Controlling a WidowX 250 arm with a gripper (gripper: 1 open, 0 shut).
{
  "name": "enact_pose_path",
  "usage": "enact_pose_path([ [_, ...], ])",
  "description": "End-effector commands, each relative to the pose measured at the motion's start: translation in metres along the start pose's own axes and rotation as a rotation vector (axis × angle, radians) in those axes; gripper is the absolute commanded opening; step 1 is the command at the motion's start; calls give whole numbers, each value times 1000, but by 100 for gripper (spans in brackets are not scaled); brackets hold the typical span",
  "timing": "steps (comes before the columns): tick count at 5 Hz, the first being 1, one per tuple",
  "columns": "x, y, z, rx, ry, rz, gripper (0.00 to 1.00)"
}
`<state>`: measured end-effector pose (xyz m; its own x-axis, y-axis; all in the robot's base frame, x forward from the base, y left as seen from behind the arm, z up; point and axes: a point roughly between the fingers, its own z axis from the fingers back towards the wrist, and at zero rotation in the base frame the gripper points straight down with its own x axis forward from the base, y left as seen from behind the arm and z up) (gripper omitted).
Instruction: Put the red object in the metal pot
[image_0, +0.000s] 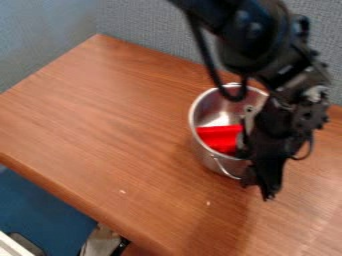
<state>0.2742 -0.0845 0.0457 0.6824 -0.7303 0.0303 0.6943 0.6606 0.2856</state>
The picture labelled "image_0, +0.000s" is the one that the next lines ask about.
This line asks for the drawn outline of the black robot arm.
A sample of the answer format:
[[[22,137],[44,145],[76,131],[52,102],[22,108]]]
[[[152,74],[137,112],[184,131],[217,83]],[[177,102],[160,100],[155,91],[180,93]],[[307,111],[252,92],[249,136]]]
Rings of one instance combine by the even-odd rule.
[[[236,153],[249,161],[240,183],[269,200],[282,189],[286,161],[314,145],[330,121],[331,78],[308,45],[310,20],[282,0],[167,0],[183,12],[213,85],[231,102],[247,97],[251,79],[268,97],[241,118]]]

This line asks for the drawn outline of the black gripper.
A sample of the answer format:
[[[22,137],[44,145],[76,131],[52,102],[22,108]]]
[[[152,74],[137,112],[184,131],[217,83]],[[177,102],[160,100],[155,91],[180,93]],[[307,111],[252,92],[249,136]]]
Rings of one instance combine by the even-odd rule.
[[[286,161],[303,160],[312,150],[312,132],[302,126],[292,127],[294,114],[275,105],[268,98],[253,117],[253,125],[247,133],[236,136],[239,159],[249,161],[240,177],[240,186],[257,186],[264,201],[275,198],[282,189]]]

